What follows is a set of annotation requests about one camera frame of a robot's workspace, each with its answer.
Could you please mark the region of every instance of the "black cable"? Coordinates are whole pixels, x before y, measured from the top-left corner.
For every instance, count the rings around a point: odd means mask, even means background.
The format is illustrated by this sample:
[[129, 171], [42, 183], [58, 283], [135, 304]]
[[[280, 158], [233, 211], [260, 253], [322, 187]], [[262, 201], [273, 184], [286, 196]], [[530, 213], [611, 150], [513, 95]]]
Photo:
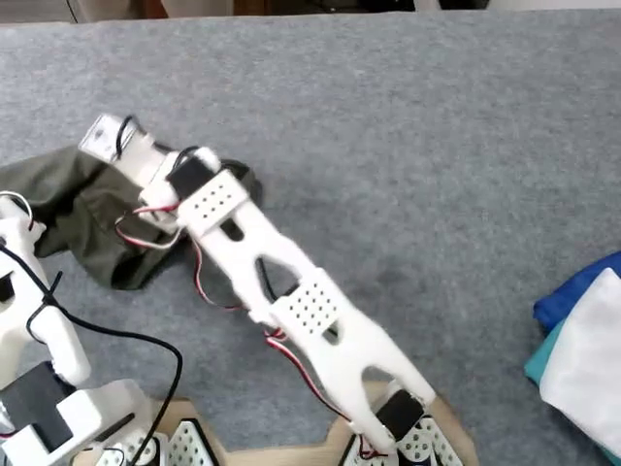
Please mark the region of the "black cable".
[[274, 288], [272, 287], [272, 283], [270, 282], [270, 277], [268, 277], [268, 271], [265, 268], [265, 261], [263, 260], [262, 257], [259, 257], [256, 262], [259, 266], [259, 274], [261, 274], [263, 284], [265, 285], [265, 290], [270, 295], [270, 299], [272, 299], [272, 302], [275, 302], [276, 300], [278, 300], [278, 296], [276, 295], [276, 292], [274, 291]]
[[73, 7], [71, 6], [71, 2], [70, 0], [65, 0], [65, 3], [67, 4], [67, 8], [69, 8], [69, 13], [71, 13], [71, 17], [74, 19], [74, 23], [78, 24], [78, 17], [76, 17], [76, 12], [74, 12]]
[[56, 277], [54, 277], [54, 281], [51, 283], [51, 286], [49, 287], [49, 292], [51, 294], [54, 294], [54, 292], [56, 291], [56, 288], [58, 287], [58, 284], [60, 283], [60, 279], [62, 279], [62, 271], [56, 274]]
[[100, 325], [87, 322], [86, 320], [82, 320], [79, 317], [71, 315], [69, 311], [63, 308], [60, 305], [60, 303], [58, 303], [56, 298], [51, 294], [50, 290], [46, 288], [45, 284], [41, 281], [41, 279], [37, 277], [37, 274], [34, 273], [34, 271], [30, 268], [30, 266], [21, 257], [19, 257], [12, 250], [9, 250], [2, 244], [0, 244], [0, 252], [4, 253], [5, 255], [9, 256], [12, 260], [14, 260], [19, 265], [19, 267], [21, 267], [21, 269], [28, 275], [28, 277], [30, 277], [30, 280], [32, 280], [32, 282], [35, 285], [37, 285], [37, 287], [44, 293], [44, 303], [58, 308], [58, 310], [65, 317], [67, 317], [67, 319], [71, 321], [72, 323], [76, 324], [79, 327], [85, 328], [86, 330], [90, 330], [91, 332], [101, 333], [103, 335], [110, 335], [110, 336], [119, 337], [119, 338], [131, 338], [134, 340], [152, 343], [154, 345], [159, 346], [160, 348], [170, 351], [177, 359], [177, 368], [175, 370], [175, 377], [173, 378], [173, 382], [171, 383], [171, 386], [168, 390], [166, 398], [164, 398], [164, 402], [162, 403], [162, 406], [159, 409], [159, 412], [157, 413], [157, 416], [155, 417], [153, 424], [148, 430], [147, 435], [145, 436], [145, 439], [143, 440], [140, 447], [136, 451], [134, 458], [127, 465], [127, 466], [135, 466], [141, 454], [147, 447], [148, 442], [153, 437], [153, 434], [155, 433], [155, 429], [157, 429], [157, 426], [162, 420], [162, 417], [164, 417], [164, 414], [166, 413], [166, 410], [168, 409], [168, 406], [170, 405], [173, 399], [173, 396], [175, 396], [175, 392], [177, 391], [177, 386], [179, 385], [179, 381], [181, 378], [181, 371], [183, 369], [183, 355], [173, 345], [163, 340], [160, 340], [158, 338], [151, 337], [149, 335], [143, 335], [140, 333], [126, 332], [123, 330], [114, 330], [112, 328], [102, 327]]
[[116, 133], [116, 142], [115, 142], [116, 158], [120, 158], [121, 155], [123, 154], [123, 145], [122, 145], [123, 133], [125, 132], [125, 129], [127, 129], [127, 125], [132, 120], [135, 122], [136, 126], [140, 127], [140, 123], [138, 122], [138, 119], [133, 115], [126, 116], [121, 122], [120, 126], [118, 127], [118, 132]]
[[173, 170], [179, 167], [183, 163], [183, 161], [198, 148], [199, 148], [198, 146], [190, 146], [189, 148], [185, 148], [181, 150], [179, 152], [179, 155], [177, 155], [177, 158], [175, 159], [175, 163], [173, 164]]

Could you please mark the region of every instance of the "olive fabric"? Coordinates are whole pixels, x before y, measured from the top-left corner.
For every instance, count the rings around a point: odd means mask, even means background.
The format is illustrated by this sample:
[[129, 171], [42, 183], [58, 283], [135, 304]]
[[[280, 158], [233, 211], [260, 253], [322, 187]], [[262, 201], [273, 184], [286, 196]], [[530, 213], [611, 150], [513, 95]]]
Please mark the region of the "olive fabric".
[[[256, 199], [260, 186], [243, 163], [225, 161]], [[141, 287], [170, 250], [149, 250], [116, 235], [117, 218], [137, 207], [141, 189], [113, 166], [69, 147], [0, 168], [0, 186], [21, 193], [35, 218], [48, 230], [35, 253], [46, 257], [70, 250], [86, 271], [103, 286]], [[135, 216], [123, 221], [123, 231], [151, 242], [168, 235]]]

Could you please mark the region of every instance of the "gray carpet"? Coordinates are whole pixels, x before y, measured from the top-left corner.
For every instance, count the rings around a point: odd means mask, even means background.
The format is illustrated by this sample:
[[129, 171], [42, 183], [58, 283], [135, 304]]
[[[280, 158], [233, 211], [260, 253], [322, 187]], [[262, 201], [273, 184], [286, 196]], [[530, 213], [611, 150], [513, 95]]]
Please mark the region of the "gray carpet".
[[[135, 112], [162, 141], [247, 161], [270, 218], [447, 397], [482, 464], [606, 464], [522, 365], [536, 298], [621, 244], [620, 64], [614, 11], [0, 29], [0, 148], [17, 160]], [[77, 315], [178, 345], [180, 395], [228, 447], [322, 438], [330, 415], [260, 330], [194, 294], [188, 251], [142, 292], [68, 254], [45, 266]], [[92, 383], [165, 392], [167, 354], [82, 337]]]

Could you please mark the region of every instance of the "wooden base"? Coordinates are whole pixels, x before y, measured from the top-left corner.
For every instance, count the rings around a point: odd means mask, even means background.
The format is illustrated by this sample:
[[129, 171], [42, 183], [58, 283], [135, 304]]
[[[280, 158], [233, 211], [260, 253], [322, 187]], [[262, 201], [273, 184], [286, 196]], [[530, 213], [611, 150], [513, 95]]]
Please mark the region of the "wooden base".
[[[372, 399], [377, 399], [386, 384], [372, 382], [366, 383], [366, 387]], [[449, 406], [440, 397], [431, 405], [430, 414], [438, 423], [464, 466], [478, 466], [472, 439]], [[220, 466], [337, 466], [352, 435], [347, 424], [342, 419], [338, 419], [332, 424], [326, 440], [322, 444], [227, 451], [215, 437], [210, 426], [197, 414], [189, 400], [174, 401], [157, 430], [170, 437], [177, 429], [180, 421], [189, 417], [199, 419]], [[74, 465], [92, 466], [96, 462], [97, 457], [93, 452], [85, 452], [76, 457]]]

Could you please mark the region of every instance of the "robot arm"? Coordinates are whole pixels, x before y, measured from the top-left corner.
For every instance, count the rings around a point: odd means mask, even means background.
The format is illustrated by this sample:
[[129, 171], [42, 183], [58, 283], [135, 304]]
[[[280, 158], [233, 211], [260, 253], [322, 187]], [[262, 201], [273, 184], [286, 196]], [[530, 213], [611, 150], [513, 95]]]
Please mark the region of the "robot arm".
[[[423, 407], [436, 398], [434, 389], [386, 332], [358, 310], [330, 276], [315, 266], [289, 238], [280, 234], [252, 202], [245, 188], [220, 168], [209, 149], [196, 150], [164, 180], [143, 191], [150, 207], [179, 204], [178, 225], [215, 261], [257, 323], [284, 331], [311, 362], [332, 401], [350, 426], [380, 452], [393, 453], [393, 434], [376, 417], [362, 384], [362, 374], [376, 367], [391, 376]], [[150, 199], [157, 193], [157, 199]], [[220, 227], [233, 221], [240, 241]], [[265, 296], [255, 263], [266, 257], [289, 270], [296, 288], [272, 303]], [[326, 333], [336, 329], [335, 341]]]

